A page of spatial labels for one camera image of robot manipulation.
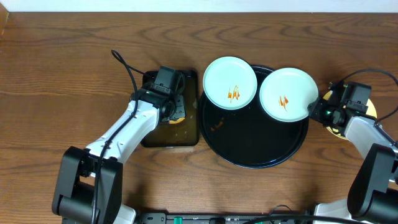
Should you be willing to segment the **yellow plate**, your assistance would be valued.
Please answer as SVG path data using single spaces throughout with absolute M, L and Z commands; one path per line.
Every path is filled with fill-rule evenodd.
M 330 98 L 331 94 L 332 94 L 332 91 L 328 91 L 328 92 L 323 96 L 323 99 L 324 99 L 324 100 L 328 100 L 328 99 Z M 376 111 L 376 108 L 375 108 L 375 106 L 374 106 L 374 104 L 372 103 L 371 100 L 368 100 L 368 102 L 366 103 L 366 106 L 368 107 L 368 110 L 367 110 L 366 114 L 369 115 L 369 116 L 373 116 L 373 117 L 377 118 L 377 111 Z M 331 132 L 334 136 L 336 136 L 336 137 L 338 137 L 338 138 L 340 138 L 340 139 L 347 140 L 346 137 L 344 137 L 344 136 L 342 136 L 340 133 L 338 133 L 338 130 L 337 130 L 337 129 L 331 128 L 331 127 L 329 127 L 329 126 L 327 126 L 326 129 L 327 129 L 329 132 Z

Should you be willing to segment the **light blue plate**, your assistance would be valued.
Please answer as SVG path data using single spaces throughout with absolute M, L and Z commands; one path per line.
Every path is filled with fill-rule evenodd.
M 281 122 L 292 123 L 309 116 L 308 106 L 318 98 L 314 79 L 297 68 L 281 68 L 261 84 L 259 99 L 264 111 Z
M 257 78 L 246 61 L 237 57 L 221 57 L 206 68 L 203 89 L 208 99 L 217 107 L 238 110 L 255 97 Z

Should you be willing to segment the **yellow green scrub sponge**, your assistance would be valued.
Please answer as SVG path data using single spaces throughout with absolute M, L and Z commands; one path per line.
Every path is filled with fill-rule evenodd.
M 178 118 L 176 120 L 169 120 L 169 124 L 178 124 L 181 123 L 185 118 Z

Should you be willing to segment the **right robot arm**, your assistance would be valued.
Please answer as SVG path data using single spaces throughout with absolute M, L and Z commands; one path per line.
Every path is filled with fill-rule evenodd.
M 397 142 L 368 115 L 371 87 L 360 83 L 331 84 L 330 92 L 309 105 L 310 118 L 336 135 L 345 137 L 363 157 L 363 164 L 349 190 L 348 197 L 318 204 L 315 216 L 397 223 L 397 191 L 389 188 L 397 182 Z

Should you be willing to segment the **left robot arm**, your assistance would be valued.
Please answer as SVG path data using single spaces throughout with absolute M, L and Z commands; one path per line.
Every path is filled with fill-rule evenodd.
M 65 151 L 52 202 L 62 223 L 134 223 L 137 212 L 122 203 L 124 165 L 161 122 L 185 117 L 187 72 L 161 67 L 149 76 L 99 139 Z

